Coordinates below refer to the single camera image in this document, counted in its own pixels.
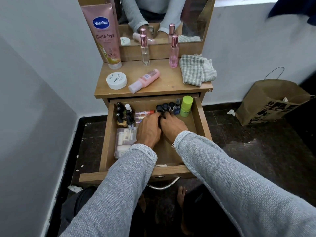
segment paper bag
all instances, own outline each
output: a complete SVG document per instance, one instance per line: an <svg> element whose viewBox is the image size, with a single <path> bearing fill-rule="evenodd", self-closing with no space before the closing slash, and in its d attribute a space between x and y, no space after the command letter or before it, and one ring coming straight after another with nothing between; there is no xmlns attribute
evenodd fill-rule
<svg viewBox="0 0 316 237"><path fill-rule="evenodd" d="M311 96L296 83L288 80L267 79L254 83L236 117L241 125L274 121L310 100Z"/></svg>

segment mirror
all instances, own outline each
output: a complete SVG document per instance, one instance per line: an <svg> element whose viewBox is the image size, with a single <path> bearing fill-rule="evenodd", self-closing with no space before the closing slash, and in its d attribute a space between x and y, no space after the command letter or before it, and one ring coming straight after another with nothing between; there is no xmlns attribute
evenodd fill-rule
<svg viewBox="0 0 316 237"><path fill-rule="evenodd" d="M169 24L180 42L201 42L210 19L212 0L114 0L122 46L140 45L140 29L148 44L169 43Z"/></svg>

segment drawer handle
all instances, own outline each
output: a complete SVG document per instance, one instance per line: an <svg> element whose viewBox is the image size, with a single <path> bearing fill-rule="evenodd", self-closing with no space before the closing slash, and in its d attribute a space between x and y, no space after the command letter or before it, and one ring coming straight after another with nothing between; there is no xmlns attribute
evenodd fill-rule
<svg viewBox="0 0 316 237"><path fill-rule="evenodd" d="M178 180L180 179L180 176L177 177L173 182L171 182L170 184L164 186L164 187L155 187L155 186L152 186L151 184L147 184L148 187L152 188L152 189L155 189L155 190L159 190L159 191L163 191L167 188L169 188L170 186L172 186L174 183L176 183Z"/></svg>

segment open drawer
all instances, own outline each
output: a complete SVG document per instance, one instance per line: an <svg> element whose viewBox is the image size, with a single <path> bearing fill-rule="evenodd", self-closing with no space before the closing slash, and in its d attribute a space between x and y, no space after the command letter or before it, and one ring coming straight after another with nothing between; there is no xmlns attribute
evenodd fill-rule
<svg viewBox="0 0 316 237"><path fill-rule="evenodd" d="M155 97L140 97L132 99L115 99L109 103L109 112L107 117L107 123L105 128L103 149L100 161L99 172L85 173L80 175L80 182L99 184L107 175L109 168L116 161L114 158L114 149L116 141L116 116L114 109L116 103L121 102L123 104L129 103L133 111L146 111L155 110L156 105L163 103L176 102L176 99L182 99L185 95L169 95L169 96L155 96ZM202 104L198 94L190 94L193 97L193 104L191 112L188 117L181 117L177 115L188 127L189 131L198 135L205 136L208 139L212 139L210 130L204 115ZM181 157L176 153L175 149L171 147L171 144L167 142L164 135L161 136L160 141L154 147L158 159L156 167L154 168L150 181L168 180L177 177L193 178L194 175L186 168L181 160Z"/></svg>

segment forearm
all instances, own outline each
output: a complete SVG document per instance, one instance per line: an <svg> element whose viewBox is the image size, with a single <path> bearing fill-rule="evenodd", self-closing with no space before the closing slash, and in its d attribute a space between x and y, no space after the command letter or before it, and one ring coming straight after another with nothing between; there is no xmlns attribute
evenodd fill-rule
<svg viewBox="0 0 316 237"><path fill-rule="evenodd" d="M138 28L148 25L148 21L143 18L135 0L121 0L121 2L128 24L134 32L137 33Z"/></svg>
<svg viewBox="0 0 316 237"><path fill-rule="evenodd" d="M180 25L181 12L184 7L185 0L170 0L166 15L160 23L159 31L169 33L169 25L173 23L175 29Z"/></svg>
<svg viewBox="0 0 316 237"><path fill-rule="evenodd" d="M95 194L62 236L128 236L138 198L156 161L157 155L151 148L133 145L112 165Z"/></svg>
<svg viewBox="0 0 316 237"><path fill-rule="evenodd" d="M313 206L230 158L212 141L183 131L174 147L242 236L316 236Z"/></svg>

